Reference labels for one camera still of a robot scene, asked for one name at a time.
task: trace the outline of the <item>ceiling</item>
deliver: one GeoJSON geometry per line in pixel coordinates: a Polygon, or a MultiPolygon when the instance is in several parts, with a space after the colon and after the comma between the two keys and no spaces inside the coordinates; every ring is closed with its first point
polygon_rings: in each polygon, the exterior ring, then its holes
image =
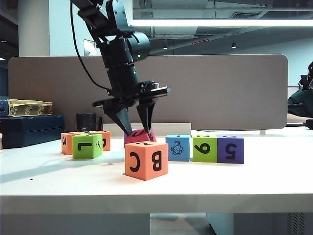
{"type": "MultiPolygon", "coordinates": [[[[134,19],[311,19],[313,0],[133,0],[134,19]]],[[[138,27],[150,39],[152,52],[164,51],[164,39],[169,50],[196,45],[204,40],[221,42],[225,38],[254,34],[268,37],[279,30],[264,27],[138,27]]],[[[0,67],[19,55],[18,0],[0,0],[0,67]]]]}
{"type": "Polygon", "coordinates": [[[0,67],[7,67],[11,57],[19,55],[18,1],[0,1],[0,67]]]}

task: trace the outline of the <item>black wire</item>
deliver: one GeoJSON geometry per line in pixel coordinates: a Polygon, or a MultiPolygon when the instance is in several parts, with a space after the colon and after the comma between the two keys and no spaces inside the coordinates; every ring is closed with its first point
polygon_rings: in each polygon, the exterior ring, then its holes
{"type": "Polygon", "coordinates": [[[89,79],[93,82],[94,85],[96,85],[96,86],[98,86],[98,87],[100,87],[102,89],[109,90],[109,88],[103,87],[103,86],[99,85],[98,83],[96,83],[93,80],[93,78],[91,77],[90,73],[88,72],[86,66],[84,65],[84,62],[83,62],[82,58],[80,57],[80,54],[79,54],[78,48],[77,48],[76,38],[75,38],[75,29],[74,29],[74,21],[73,21],[73,3],[72,2],[70,3],[70,23],[72,25],[72,33],[73,33],[73,41],[74,41],[75,50],[76,50],[78,59],[79,59],[80,63],[82,64],[82,67],[84,68],[84,70],[86,71],[89,79]]]}

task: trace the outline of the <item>dark blue storage box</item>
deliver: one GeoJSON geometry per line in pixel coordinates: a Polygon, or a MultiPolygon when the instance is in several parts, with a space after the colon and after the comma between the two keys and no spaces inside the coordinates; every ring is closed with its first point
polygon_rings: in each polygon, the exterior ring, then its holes
{"type": "Polygon", "coordinates": [[[54,141],[64,132],[62,115],[0,117],[3,148],[19,148],[54,141]]]}

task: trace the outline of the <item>robotic arm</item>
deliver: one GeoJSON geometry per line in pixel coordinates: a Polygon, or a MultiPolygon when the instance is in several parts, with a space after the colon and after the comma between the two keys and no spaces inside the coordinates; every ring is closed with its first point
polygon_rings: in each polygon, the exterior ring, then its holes
{"type": "Polygon", "coordinates": [[[94,102],[102,107],[127,135],[132,132],[127,109],[137,101],[137,111],[145,131],[151,137],[151,118],[158,97],[170,89],[159,88],[154,81],[140,82],[134,62],[145,59],[150,52],[148,37],[127,24],[122,0],[70,0],[78,8],[88,31],[100,49],[107,68],[113,98],[94,102]]]}

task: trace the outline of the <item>orange foam block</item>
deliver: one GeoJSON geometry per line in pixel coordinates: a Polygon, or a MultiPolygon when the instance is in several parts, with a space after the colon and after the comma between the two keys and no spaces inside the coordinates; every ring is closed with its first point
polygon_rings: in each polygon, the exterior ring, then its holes
{"type": "Polygon", "coordinates": [[[141,180],[167,174],[167,143],[143,141],[125,144],[125,174],[141,180]]]}
{"type": "Polygon", "coordinates": [[[102,151],[110,151],[111,149],[111,132],[110,131],[89,131],[91,134],[102,134],[102,151]]]}
{"type": "Polygon", "coordinates": [[[65,155],[73,154],[73,136],[83,134],[84,132],[64,132],[61,133],[61,145],[62,145],[62,153],[65,155]]]}

